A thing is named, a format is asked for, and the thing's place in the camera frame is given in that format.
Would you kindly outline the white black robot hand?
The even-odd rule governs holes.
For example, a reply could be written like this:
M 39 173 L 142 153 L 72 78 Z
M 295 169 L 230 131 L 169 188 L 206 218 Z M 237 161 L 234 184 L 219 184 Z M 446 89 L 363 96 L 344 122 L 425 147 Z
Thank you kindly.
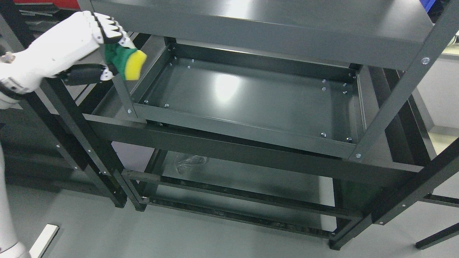
M 23 51 L 5 52 L 1 109 L 36 91 L 44 78 L 59 78 L 69 86 L 111 80 L 115 75 L 105 63 L 107 44 L 136 47 L 113 17 L 85 10 L 54 25 Z

